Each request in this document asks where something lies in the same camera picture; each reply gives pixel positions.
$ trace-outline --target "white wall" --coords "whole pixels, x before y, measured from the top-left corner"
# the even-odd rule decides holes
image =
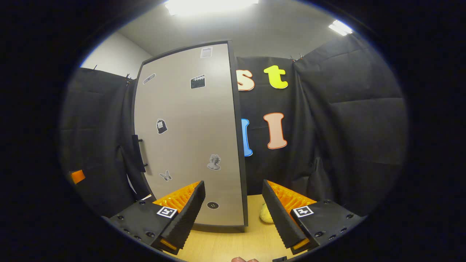
[[[141,63],[153,57],[137,44],[115,32],[84,60],[81,67],[137,78]]]

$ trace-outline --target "finger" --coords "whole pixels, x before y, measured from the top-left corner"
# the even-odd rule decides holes
[[[241,257],[235,257],[232,259],[232,262],[246,262],[246,260],[242,259]]]

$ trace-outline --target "orange tag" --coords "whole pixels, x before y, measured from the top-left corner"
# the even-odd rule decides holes
[[[82,172],[82,170],[79,170],[79,171],[71,173],[71,178],[73,179],[73,182],[77,184],[81,182],[83,179],[85,179],[86,177],[84,176],[84,173]]]

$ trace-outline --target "sticker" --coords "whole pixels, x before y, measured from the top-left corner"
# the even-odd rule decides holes
[[[268,123],[268,131],[270,134],[270,142],[267,145],[269,149],[279,149],[288,144],[283,138],[283,130],[281,127],[281,120],[284,117],[282,113],[270,113],[264,116],[264,120]]]
[[[249,143],[247,141],[247,126],[249,125],[249,120],[242,118],[241,127],[243,129],[243,147],[244,147],[244,156],[249,157],[253,154],[253,151],[249,148]]]
[[[150,75],[148,78],[146,78],[144,81],[143,81],[143,84],[146,84],[147,82],[149,82],[150,80],[152,80],[152,78],[155,77],[155,74],[152,74]]]
[[[219,205],[215,202],[209,202],[207,203],[207,207],[210,208],[210,209],[217,209],[219,208]]]
[[[191,89],[206,86],[206,76],[201,75],[191,79]]]
[[[254,88],[253,74],[249,70],[236,70],[236,81],[239,91],[250,91]]]
[[[165,174],[159,173],[158,175],[163,177],[165,179],[165,181],[167,181],[167,182],[168,182],[168,180],[171,180],[171,175],[170,175],[170,172],[168,172],[168,170],[165,171]]]
[[[268,74],[268,81],[270,85],[277,89],[283,89],[288,86],[288,82],[281,80],[280,75],[285,74],[285,70],[279,69],[277,65],[267,67],[264,69],[264,73]]]
[[[208,58],[212,56],[213,47],[204,47],[201,49],[201,58]]]
[[[162,207],[157,212],[157,214],[161,215],[161,216],[164,216],[164,217],[172,218],[177,212],[178,212],[177,209],[169,208],[169,207]]]
[[[312,212],[312,210],[308,206],[298,207],[298,208],[293,209],[293,211],[298,217],[303,217],[303,216],[307,216],[310,214],[314,214],[314,212]]]
[[[207,167],[212,170],[220,170],[222,167],[219,165],[220,161],[222,159],[219,157],[219,155],[212,154],[210,156],[210,163],[207,164]]]
[[[159,135],[165,133],[165,131],[167,131],[168,128],[167,128],[167,124],[165,124],[165,121],[163,119],[157,119],[157,133]]]

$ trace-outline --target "black fabric backdrop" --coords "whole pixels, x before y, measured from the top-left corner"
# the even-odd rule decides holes
[[[373,210],[401,169],[407,119],[401,91],[380,55],[356,35],[328,42],[292,61],[237,57],[255,87],[240,91],[241,117],[249,120],[252,156],[246,157],[247,194],[262,180],[316,201],[332,199],[358,215]],[[276,89],[263,70],[285,70],[288,87]],[[76,185],[94,210],[111,216],[149,194],[132,147],[131,103],[137,80],[78,69],[70,82],[62,121],[65,171],[83,169]],[[264,115],[284,115],[288,144],[269,149]],[[134,193],[126,179],[131,180]]]

